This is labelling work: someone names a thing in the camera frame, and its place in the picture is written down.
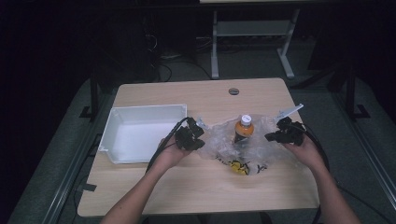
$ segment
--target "clear plastic bag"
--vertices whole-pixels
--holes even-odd
[[[277,130],[273,118],[250,115],[254,133],[249,138],[234,143],[235,123],[229,120],[205,130],[205,145],[197,150],[202,159],[219,160],[230,165],[237,173],[255,175],[267,169],[276,160],[292,159],[292,155],[277,142],[268,142],[267,133]]]

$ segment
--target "human arm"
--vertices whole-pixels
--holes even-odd
[[[166,171],[191,152],[177,148],[175,137],[155,160],[151,168],[105,215],[101,223],[137,223],[155,185]]]
[[[304,135],[304,141],[299,147],[292,144],[284,144],[284,147],[311,170],[318,186],[324,223],[361,223],[338,190],[334,179],[318,153],[317,147],[308,136]]]

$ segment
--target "white plastic bin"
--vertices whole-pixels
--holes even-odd
[[[113,163],[149,162],[161,139],[186,117],[186,105],[113,107],[98,149]]]

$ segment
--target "bottle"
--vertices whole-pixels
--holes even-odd
[[[235,124],[235,139],[234,143],[237,143],[245,138],[249,138],[254,131],[254,126],[251,123],[251,117],[249,115],[242,116],[241,120]]]

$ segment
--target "table hole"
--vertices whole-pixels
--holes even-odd
[[[239,94],[239,90],[237,88],[230,88],[228,90],[228,93],[230,93],[231,95],[237,95]]]

